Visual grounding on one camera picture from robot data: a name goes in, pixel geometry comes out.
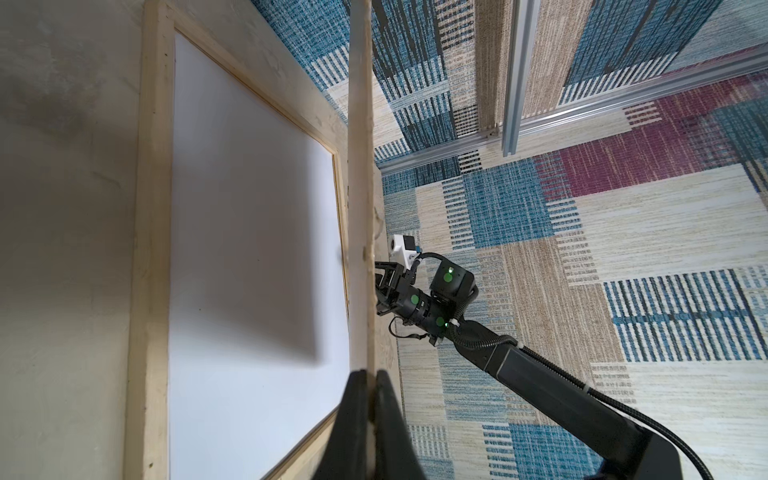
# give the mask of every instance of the black wire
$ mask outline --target black wire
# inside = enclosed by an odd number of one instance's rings
[[[449,334],[446,336],[451,341],[453,341],[454,344],[466,349],[475,350],[475,349],[482,349],[482,348],[490,348],[492,346],[501,345],[502,343],[511,343],[512,345],[515,345],[515,346],[518,345],[518,341],[509,335],[500,335],[498,338],[490,339],[490,340],[472,341],[472,340],[462,339],[461,336],[458,334],[457,331],[455,331],[454,328],[449,328],[448,332]],[[539,355],[534,350],[529,349],[527,346],[523,346],[521,350],[523,351],[523,353],[530,356],[533,360],[536,360],[540,364],[546,366],[551,371],[557,373],[559,376],[563,377],[570,383],[577,386],[579,389],[584,389],[584,386],[586,385],[584,382],[574,377],[570,373],[566,372],[565,370],[555,365],[554,363],[550,362],[545,357]],[[599,400],[600,402],[603,402],[604,404],[610,407],[613,407],[619,412],[625,413],[630,417],[636,420],[639,420],[645,425],[651,427],[653,430],[656,430],[657,432],[659,432],[661,435],[667,437],[667,439],[673,445],[678,447],[682,451],[682,453],[684,453],[685,456],[688,457],[689,460],[694,464],[694,467],[696,467],[696,470],[698,470],[699,475],[701,475],[701,478],[703,478],[704,480],[714,480],[712,474],[710,473],[707,466],[704,464],[703,460],[699,458],[699,455],[697,455],[696,452],[694,452],[693,449],[683,439],[675,435],[674,432],[669,430],[667,427],[665,427],[664,425],[661,425],[659,422],[652,419],[648,415],[645,415],[642,412],[638,412],[632,407],[627,406],[624,403],[621,403],[618,400],[613,399],[610,396],[607,396],[604,393],[597,391],[596,389],[593,389],[591,387],[588,388],[587,394],[591,395],[596,400]]]
[[[395,319],[397,319],[397,318],[400,318],[400,319],[402,319],[402,317],[399,317],[399,316],[394,316],[394,317],[392,317],[392,321],[391,321],[391,322],[389,322],[389,334],[390,334],[390,335],[392,335],[392,336],[394,336],[394,337],[397,337],[397,338],[399,338],[399,339],[419,339],[419,340],[421,340],[421,339],[423,339],[425,336],[427,336],[427,334],[426,334],[426,333],[425,333],[424,335],[418,335],[418,334],[416,334],[416,333],[411,333],[410,335],[405,335],[405,336],[403,336],[403,335],[398,335],[397,333],[394,333],[394,332],[392,331],[392,324],[395,322]]]

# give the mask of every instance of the patterned carpet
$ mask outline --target patterned carpet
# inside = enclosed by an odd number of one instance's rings
[[[387,232],[475,273],[469,319],[666,423],[715,478],[765,478],[768,71],[520,145],[514,157],[487,149],[384,177]],[[431,480],[576,479],[599,467],[450,343],[398,349]]]
[[[346,121],[349,0],[252,0]],[[512,3],[373,0],[378,164],[503,121]],[[768,41],[762,0],[542,0],[525,117]]]

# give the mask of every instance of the silver metal bar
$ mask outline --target silver metal bar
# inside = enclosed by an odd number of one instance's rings
[[[502,124],[502,154],[513,154],[518,149],[520,122],[523,118],[525,87],[531,71],[531,57],[536,37],[536,22],[541,0],[517,0],[515,27],[509,42],[509,70],[507,71],[507,103]]]
[[[572,102],[535,117],[525,118],[520,123],[520,135],[538,133],[548,128],[558,127],[607,111],[656,100],[766,68],[768,68],[768,45],[695,67],[663,74],[660,77],[618,88],[615,91]],[[498,129],[479,132],[388,161],[379,168],[384,175],[394,174],[477,150],[501,140],[500,137]]]

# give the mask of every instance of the robotic arm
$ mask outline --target robotic arm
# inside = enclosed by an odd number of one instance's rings
[[[414,286],[419,264],[427,258],[440,260],[430,294]],[[412,261],[409,269],[397,262],[376,262],[381,272],[376,274],[378,314],[393,312],[403,324],[425,332],[407,337],[428,336],[433,346],[444,338],[451,340],[469,362],[595,450],[604,462],[587,480],[682,480],[675,446],[691,459],[702,478],[712,479],[696,453],[663,425],[586,386],[511,336],[465,320],[465,309],[479,294],[472,272],[437,253],[420,253],[408,260]]]

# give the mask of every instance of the white board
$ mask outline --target white board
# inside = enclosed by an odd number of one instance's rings
[[[349,375],[331,154],[176,37],[173,479],[257,480]]]

